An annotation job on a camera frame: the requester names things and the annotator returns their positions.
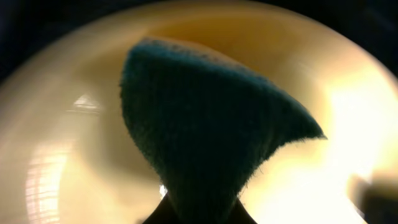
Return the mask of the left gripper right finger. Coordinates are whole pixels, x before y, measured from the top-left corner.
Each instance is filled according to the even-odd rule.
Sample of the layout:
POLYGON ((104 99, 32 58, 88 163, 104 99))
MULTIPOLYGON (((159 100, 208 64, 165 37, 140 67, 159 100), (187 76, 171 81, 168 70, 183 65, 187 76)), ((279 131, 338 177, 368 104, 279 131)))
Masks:
POLYGON ((239 199, 236 199, 233 209, 229 214, 229 224, 257 224, 248 214, 245 207, 239 199))

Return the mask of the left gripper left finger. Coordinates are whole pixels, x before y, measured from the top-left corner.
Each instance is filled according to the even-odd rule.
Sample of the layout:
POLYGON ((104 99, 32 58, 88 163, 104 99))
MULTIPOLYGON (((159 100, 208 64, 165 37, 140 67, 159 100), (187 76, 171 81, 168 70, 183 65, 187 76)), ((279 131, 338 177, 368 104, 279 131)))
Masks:
POLYGON ((169 194, 165 194, 155 210, 142 224, 179 224, 178 215, 170 202, 169 194))

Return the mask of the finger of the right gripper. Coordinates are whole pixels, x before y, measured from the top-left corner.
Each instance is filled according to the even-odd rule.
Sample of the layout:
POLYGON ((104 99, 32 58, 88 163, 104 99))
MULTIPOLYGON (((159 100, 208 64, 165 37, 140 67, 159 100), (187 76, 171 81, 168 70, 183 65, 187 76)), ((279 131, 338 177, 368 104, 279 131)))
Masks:
POLYGON ((379 176, 368 182, 354 175, 347 195, 367 224, 397 224, 397 179, 379 176))

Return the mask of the green yellow sponge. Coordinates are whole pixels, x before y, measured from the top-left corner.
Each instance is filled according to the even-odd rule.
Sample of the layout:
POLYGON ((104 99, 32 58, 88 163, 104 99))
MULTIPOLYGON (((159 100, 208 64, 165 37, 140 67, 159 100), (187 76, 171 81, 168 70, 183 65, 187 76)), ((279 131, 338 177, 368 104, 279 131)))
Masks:
POLYGON ((183 223, 224 223, 278 148, 324 137, 307 109, 268 79, 165 40, 130 50, 120 87, 129 134, 183 223))

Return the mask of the yellow plate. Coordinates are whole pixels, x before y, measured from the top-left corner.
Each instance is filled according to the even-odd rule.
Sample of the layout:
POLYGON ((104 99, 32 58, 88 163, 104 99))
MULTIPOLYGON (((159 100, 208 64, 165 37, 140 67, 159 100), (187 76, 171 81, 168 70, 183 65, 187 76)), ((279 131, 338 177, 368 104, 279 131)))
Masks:
POLYGON ((42 50, 1 86, 2 223, 142 223, 165 190, 127 133, 128 50, 158 35, 212 48, 306 107, 324 140, 289 144, 239 197, 258 223, 362 223, 355 183, 397 183, 397 79, 307 17, 252 1, 125 10, 42 50))

